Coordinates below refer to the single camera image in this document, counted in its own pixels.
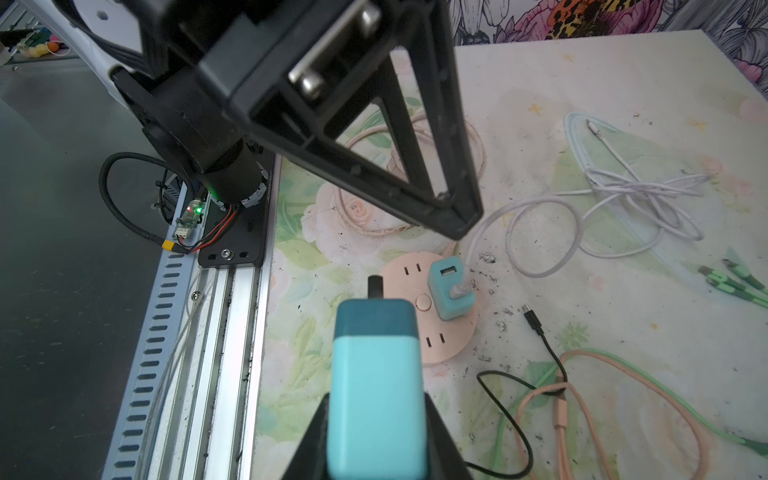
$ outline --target teal charger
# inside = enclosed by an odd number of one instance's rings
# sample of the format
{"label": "teal charger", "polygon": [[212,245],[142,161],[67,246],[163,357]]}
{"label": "teal charger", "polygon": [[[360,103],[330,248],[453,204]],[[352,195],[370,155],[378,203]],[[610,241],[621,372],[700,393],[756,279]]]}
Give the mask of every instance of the teal charger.
{"label": "teal charger", "polygon": [[339,305],[326,459],[334,480],[426,477],[422,356],[410,302],[375,298]]}
{"label": "teal charger", "polygon": [[475,291],[459,298],[451,298],[451,288],[464,278],[464,265],[457,257],[438,260],[429,267],[427,285],[435,302],[437,314],[443,320],[451,320],[466,314],[475,305]]}

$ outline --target green usb connector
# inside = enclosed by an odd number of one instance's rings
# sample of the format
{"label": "green usb connector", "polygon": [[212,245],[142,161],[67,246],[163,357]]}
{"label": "green usb connector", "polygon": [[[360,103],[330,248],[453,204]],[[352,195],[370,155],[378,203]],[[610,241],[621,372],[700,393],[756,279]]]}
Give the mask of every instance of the green usb connector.
{"label": "green usb connector", "polygon": [[763,285],[757,278],[755,278],[744,265],[728,260],[727,258],[723,259],[723,263],[725,263],[725,266],[728,267],[728,270],[733,272],[733,274],[738,276],[740,279],[750,284],[755,288],[755,290],[760,290],[761,292],[766,291],[766,286]]}
{"label": "green usb connector", "polygon": [[712,279],[718,283],[725,283],[726,285],[730,285],[738,290],[746,290],[746,286],[743,283],[727,276],[725,273],[720,272],[719,270],[715,270],[714,268],[709,268],[708,266],[702,265],[699,268],[699,273],[704,275],[706,278]]}
{"label": "green usb connector", "polygon": [[744,290],[739,290],[737,288],[733,288],[731,285],[728,285],[726,283],[718,282],[717,280],[712,280],[711,278],[707,277],[707,283],[709,283],[711,286],[714,286],[718,290],[722,290],[725,293],[728,293],[729,295],[738,296],[742,300],[746,300],[747,302],[756,303],[757,305],[760,305],[763,308],[768,309],[768,301],[763,300],[762,298],[753,295],[752,293],[749,293]]}

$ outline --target blue power adapter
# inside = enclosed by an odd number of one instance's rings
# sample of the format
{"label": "blue power adapter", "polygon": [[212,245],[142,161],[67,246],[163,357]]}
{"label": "blue power adapter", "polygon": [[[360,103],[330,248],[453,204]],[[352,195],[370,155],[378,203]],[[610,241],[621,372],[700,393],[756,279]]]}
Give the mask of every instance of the blue power adapter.
{"label": "blue power adapter", "polygon": [[475,291],[459,298],[451,298],[451,288],[464,278],[464,265],[457,257],[438,260],[429,267],[427,284],[435,302],[437,314],[443,320],[451,320],[466,314],[475,305]]}

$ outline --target white tabletop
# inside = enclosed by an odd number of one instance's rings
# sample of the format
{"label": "white tabletop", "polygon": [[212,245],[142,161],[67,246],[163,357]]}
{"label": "white tabletop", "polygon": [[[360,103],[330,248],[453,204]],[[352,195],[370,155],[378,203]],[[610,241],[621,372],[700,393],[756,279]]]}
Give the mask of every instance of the white tabletop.
{"label": "white tabletop", "polygon": [[[667,236],[653,252],[621,260],[578,251],[561,271],[534,280],[507,261],[508,219],[488,230],[479,251],[497,261],[481,261],[474,276],[480,309],[475,335],[448,362],[424,368],[425,389],[464,458],[503,472],[522,465],[508,425],[498,429],[502,417],[475,374],[503,369],[533,380],[549,368],[551,359],[518,310],[524,303],[535,309],[556,352],[587,346],[622,356],[714,425],[768,442],[768,310],[710,288],[695,273],[702,264],[725,270],[720,259],[735,253],[768,280],[768,124],[760,123],[768,105],[760,93],[699,31],[460,47],[456,57],[465,116],[488,154],[480,180],[487,214],[511,198],[584,187],[564,135],[563,119],[572,111],[622,130],[611,135],[612,143],[648,177],[681,170],[714,175],[701,187],[704,197],[680,201],[704,230],[700,242]],[[399,73],[407,94],[412,78],[407,68]],[[411,106],[418,110],[419,103]],[[593,140],[584,139],[588,150],[604,155]],[[386,164],[385,146],[359,147]],[[574,200],[581,211],[594,202]],[[388,221],[361,215],[361,224]],[[447,244],[421,228],[385,237],[356,233],[336,211],[334,187],[289,164],[278,216],[254,453],[256,478],[269,479],[282,475],[330,388],[338,303],[364,296],[365,278],[398,255],[439,253]],[[618,251],[645,234],[632,234],[620,212],[606,210],[590,219],[584,241]],[[521,219],[515,252],[524,266],[544,270],[572,236],[567,211],[539,207]],[[460,244],[460,254],[466,247]],[[672,408],[596,360],[574,359],[566,367],[622,479],[692,475],[696,444]],[[505,404],[524,392],[512,382],[489,383]],[[571,417],[579,418],[568,439],[574,473],[603,478],[583,416],[572,404]],[[535,471],[552,478],[551,409],[530,413],[522,427]],[[708,478],[768,478],[766,459],[707,437]]]}

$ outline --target floral wallpaper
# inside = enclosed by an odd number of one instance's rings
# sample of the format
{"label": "floral wallpaper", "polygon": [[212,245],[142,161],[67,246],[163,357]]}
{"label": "floral wallpaper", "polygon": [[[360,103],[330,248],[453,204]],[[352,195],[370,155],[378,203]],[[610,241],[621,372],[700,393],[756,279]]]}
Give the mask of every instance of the floral wallpaper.
{"label": "floral wallpaper", "polygon": [[[456,45],[701,28],[768,97],[768,0],[449,0],[449,11]],[[573,28],[558,30],[559,12]]]}

